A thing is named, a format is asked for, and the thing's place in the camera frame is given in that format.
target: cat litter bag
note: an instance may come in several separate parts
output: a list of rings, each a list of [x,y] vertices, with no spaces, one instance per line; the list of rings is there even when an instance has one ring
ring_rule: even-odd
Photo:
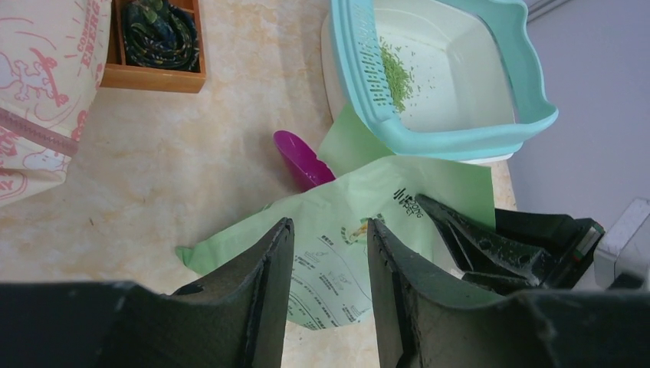
[[[0,2],[0,206],[65,181],[109,33],[110,0]]]
[[[424,194],[494,227],[489,167],[387,156],[333,182],[277,201],[194,248],[176,253],[205,275],[255,244],[279,219],[294,220],[294,271],[287,319],[312,330],[361,322],[372,313],[366,227],[383,221],[420,255],[453,273],[433,221],[415,202]]]

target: green plastic bag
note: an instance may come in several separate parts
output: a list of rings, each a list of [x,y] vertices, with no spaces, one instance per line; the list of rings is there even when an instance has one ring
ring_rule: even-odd
[[[187,267],[207,274],[253,245],[280,218],[291,218],[295,252],[287,319],[313,330],[354,324],[373,306],[368,218],[384,221],[404,244],[446,271],[455,269],[433,221],[413,199],[419,193],[494,227],[490,168],[387,156],[176,252]]]

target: marble table surface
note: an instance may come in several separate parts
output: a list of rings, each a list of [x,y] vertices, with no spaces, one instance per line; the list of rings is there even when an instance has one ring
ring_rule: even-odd
[[[320,63],[328,0],[201,2],[208,81],[199,94],[101,89],[65,184],[0,208],[0,280],[197,278],[173,253],[295,193],[271,135],[318,147],[332,124]],[[497,206],[514,209],[505,162]],[[287,324],[283,366],[379,366],[372,318]]]

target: gray surface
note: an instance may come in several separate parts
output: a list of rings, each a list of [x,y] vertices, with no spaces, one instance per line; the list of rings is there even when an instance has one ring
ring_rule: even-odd
[[[572,0],[528,25],[560,117],[508,161],[519,210],[608,228],[650,198],[649,15],[648,0]]]

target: pink zipper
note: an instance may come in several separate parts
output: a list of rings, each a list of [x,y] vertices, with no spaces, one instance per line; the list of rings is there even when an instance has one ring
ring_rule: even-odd
[[[26,140],[40,144],[49,150],[63,153],[68,157],[74,156],[79,149],[76,140],[32,123],[5,109],[0,109],[0,127],[14,132]]]

